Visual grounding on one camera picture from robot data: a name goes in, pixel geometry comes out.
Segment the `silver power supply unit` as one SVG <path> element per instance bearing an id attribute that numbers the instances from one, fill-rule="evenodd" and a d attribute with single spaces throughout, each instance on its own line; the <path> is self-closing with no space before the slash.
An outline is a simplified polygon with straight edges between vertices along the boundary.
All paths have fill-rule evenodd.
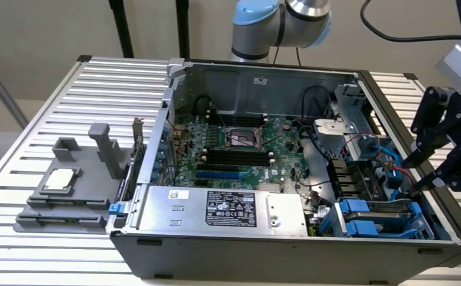
<path id="1" fill-rule="evenodd" d="M 308 235 L 300 195 L 181 186 L 150 187 L 137 229 L 145 234 L 187 237 Z"/>

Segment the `black vertical pole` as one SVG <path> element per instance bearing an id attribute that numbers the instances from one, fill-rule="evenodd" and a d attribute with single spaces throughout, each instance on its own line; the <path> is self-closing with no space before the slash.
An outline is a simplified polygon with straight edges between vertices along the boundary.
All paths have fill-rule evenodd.
<path id="1" fill-rule="evenodd" d="M 190 58 L 190 0 L 175 0 L 179 57 Z"/>
<path id="2" fill-rule="evenodd" d="M 123 0 L 109 0 L 125 58 L 135 58 Z"/>

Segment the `black open PC case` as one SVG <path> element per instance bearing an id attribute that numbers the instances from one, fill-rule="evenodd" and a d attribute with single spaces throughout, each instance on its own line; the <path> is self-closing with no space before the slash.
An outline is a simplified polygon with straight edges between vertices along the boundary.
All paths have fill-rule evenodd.
<path id="1" fill-rule="evenodd" d="M 110 215 L 111 242 L 141 278 L 397 285 L 434 267 L 461 265 L 461 207 L 445 187 L 413 191 L 434 168 L 404 168 L 413 132 L 401 121 L 381 78 L 361 70 L 330 70 L 191 61 L 167 64 L 169 88 L 145 146 L 133 199 L 123 216 Z M 364 114 L 373 134 L 360 139 L 360 160 L 332 156 L 318 143 L 314 121 L 325 117 L 338 85 L 356 83 L 366 96 Z M 174 121 L 182 114 L 292 117 L 309 129 L 326 162 L 330 192 L 301 202 L 305 237 L 231 238 L 145 234 L 141 208 L 153 186 L 175 187 Z M 316 234 L 342 199 L 410 199 L 421 206 L 433 240 L 324 237 Z"/>

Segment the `blue drive bay cage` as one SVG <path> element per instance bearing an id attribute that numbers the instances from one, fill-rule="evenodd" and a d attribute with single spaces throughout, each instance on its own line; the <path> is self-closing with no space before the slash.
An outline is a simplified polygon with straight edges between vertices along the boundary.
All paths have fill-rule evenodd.
<path id="1" fill-rule="evenodd" d="M 330 207 L 316 234 L 342 238 L 436 239 L 421 206 L 410 199 L 342 199 Z"/>

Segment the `green motherboard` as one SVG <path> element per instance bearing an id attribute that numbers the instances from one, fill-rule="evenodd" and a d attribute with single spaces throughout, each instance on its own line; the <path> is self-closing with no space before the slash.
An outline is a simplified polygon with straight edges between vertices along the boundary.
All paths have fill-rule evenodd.
<path id="1" fill-rule="evenodd" d="M 305 199 L 322 197 L 332 190 L 326 162 L 310 140 L 309 129 L 292 117 L 262 117 L 265 123 L 262 149 L 227 149 L 223 131 L 227 127 L 210 125 L 217 114 L 182 114 L 174 121 L 174 151 L 177 155 L 175 185 L 221 189 L 243 189 L 298 194 Z M 207 150 L 267 152 L 270 166 L 209 164 Z M 195 173 L 239 172 L 241 180 L 197 178 Z"/>

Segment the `grey parts rack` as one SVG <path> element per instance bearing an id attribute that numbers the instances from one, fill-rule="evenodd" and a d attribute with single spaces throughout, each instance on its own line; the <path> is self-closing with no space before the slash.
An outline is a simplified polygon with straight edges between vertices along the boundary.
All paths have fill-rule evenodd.
<path id="1" fill-rule="evenodd" d="M 110 138 L 110 125 L 95 123 L 89 129 L 89 138 L 95 146 L 83 146 L 75 138 L 60 137 L 52 147 L 55 158 L 47 172 L 27 198 L 27 205 L 15 217 L 16 232 L 58 234 L 105 234 L 109 221 L 109 207 L 122 194 L 123 181 L 131 161 L 133 149 L 119 146 Z M 46 190 L 44 183 L 56 168 L 78 169 L 70 187 L 64 190 Z M 47 201 L 86 201 L 86 207 L 46 206 Z M 98 220 L 91 225 L 63 223 L 39 224 L 35 219 Z"/>

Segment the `black RAM slot bank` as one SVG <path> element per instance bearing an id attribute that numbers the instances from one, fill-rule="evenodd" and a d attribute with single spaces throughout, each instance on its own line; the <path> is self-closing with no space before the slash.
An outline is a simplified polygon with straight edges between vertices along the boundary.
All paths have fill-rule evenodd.
<path id="1" fill-rule="evenodd" d="M 207 150 L 205 157 L 209 164 L 270 166 L 270 157 L 267 152 Z"/>
<path id="2" fill-rule="evenodd" d="M 210 118 L 210 125 L 214 126 L 239 126 L 259 127 L 265 123 L 262 117 L 237 116 L 231 114 L 217 114 Z"/>

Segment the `silver CPU chip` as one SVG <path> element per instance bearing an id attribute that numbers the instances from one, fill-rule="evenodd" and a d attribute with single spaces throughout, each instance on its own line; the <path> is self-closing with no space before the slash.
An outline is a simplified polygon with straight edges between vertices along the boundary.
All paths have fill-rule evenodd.
<path id="1" fill-rule="evenodd" d="M 44 183 L 43 189 L 46 190 L 67 189 L 76 175 L 78 175 L 78 169 L 70 169 L 70 168 L 54 169 Z"/>

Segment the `graphics card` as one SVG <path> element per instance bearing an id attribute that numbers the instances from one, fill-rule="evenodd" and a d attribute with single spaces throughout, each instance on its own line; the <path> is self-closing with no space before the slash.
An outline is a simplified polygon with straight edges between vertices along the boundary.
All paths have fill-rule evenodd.
<path id="1" fill-rule="evenodd" d="M 131 154 L 131 161 L 127 168 L 126 180 L 123 181 L 123 189 L 119 199 L 122 201 L 130 201 L 134 196 L 137 187 L 137 178 L 139 175 L 141 165 L 145 156 L 145 144 L 143 144 L 143 121 L 141 118 L 134 118 L 133 123 L 134 132 L 134 151 Z"/>

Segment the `blue expansion slot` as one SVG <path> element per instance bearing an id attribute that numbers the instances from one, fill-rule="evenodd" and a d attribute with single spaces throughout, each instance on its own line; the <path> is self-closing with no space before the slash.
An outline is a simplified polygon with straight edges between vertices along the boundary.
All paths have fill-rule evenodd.
<path id="1" fill-rule="evenodd" d="M 209 172 L 201 171 L 195 173 L 197 178 L 203 179 L 230 179 L 230 180 L 241 180 L 242 174 L 239 172 Z"/>

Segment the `CPU socket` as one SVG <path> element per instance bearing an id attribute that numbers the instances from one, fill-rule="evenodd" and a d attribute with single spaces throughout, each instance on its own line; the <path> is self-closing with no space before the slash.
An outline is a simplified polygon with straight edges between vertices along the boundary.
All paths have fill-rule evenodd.
<path id="1" fill-rule="evenodd" d="M 263 129 L 253 127 L 227 127 L 223 131 L 223 147 L 227 149 L 257 149 L 263 147 Z"/>

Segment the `green RAM stick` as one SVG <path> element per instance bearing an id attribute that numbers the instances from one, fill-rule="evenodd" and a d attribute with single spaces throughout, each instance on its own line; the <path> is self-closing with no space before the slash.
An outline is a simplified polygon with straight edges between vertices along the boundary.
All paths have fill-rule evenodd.
<path id="1" fill-rule="evenodd" d="M 86 207 L 87 202 L 86 201 L 47 201 L 46 206 L 50 208 L 54 207 Z"/>
<path id="2" fill-rule="evenodd" d="M 91 224 L 98 223 L 98 220 L 52 218 L 52 219 L 35 219 L 35 222 L 43 225 L 52 224 L 52 223 L 63 223 L 68 225 L 91 225 Z"/>

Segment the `silver disk bay cage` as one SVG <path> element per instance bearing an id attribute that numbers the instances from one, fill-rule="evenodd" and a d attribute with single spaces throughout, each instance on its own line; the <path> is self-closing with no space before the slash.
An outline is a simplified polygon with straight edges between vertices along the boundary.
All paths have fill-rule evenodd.
<path id="1" fill-rule="evenodd" d="M 325 117 L 314 121 L 321 148 L 342 160 L 360 160 L 362 151 L 358 141 L 373 134 L 364 114 L 365 103 L 366 96 L 358 84 L 338 85 L 329 99 Z"/>

